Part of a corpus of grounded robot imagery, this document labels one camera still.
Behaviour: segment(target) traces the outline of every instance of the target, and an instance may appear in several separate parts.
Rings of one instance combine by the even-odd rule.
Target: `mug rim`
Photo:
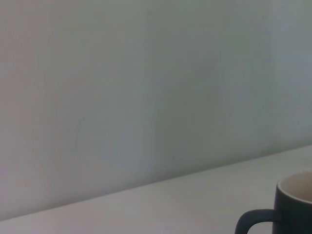
[[[301,175],[301,174],[312,174],[312,170],[306,170],[306,171],[299,171],[297,173],[294,173],[294,174],[291,174],[291,175],[288,175],[282,179],[280,179],[277,183],[277,188],[279,189],[280,192],[282,192],[284,195],[294,199],[294,200],[297,200],[297,201],[300,201],[300,202],[304,202],[304,203],[307,203],[307,204],[311,204],[312,205],[312,201],[308,201],[308,200],[304,200],[304,199],[301,199],[301,198],[298,198],[292,194],[290,194],[289,192],[286,192],[282,186],[281,186],[281,183],[284,182],[285,180],[291,178],[292,176],[296,176],[296,175]]]

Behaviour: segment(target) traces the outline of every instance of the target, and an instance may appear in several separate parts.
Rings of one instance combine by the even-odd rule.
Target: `white wall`
[[[0,1],[0,219],[312,143],[311,9]]]

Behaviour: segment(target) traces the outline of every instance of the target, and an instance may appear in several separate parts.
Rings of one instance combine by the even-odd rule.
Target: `white table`
[[[309,146],[6,220],[0,234],[233,234],[244,212],[273,207],[280,178],[311,167]]]

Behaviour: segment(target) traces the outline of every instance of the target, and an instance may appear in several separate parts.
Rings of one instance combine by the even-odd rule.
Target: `mug handle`
[[[276,210],[248,211],[239,219],[235,234],[247,234],[249,229],[256,223],[281,221],[282,215]]]

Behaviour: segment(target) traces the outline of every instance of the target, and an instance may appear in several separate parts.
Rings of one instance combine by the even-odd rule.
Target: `mug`
[[[235,234],[247,234],[254,224],[261,222],[273,222],[273,234],[312,234],[312,171],[278,182],[274,209],[243,214]]]

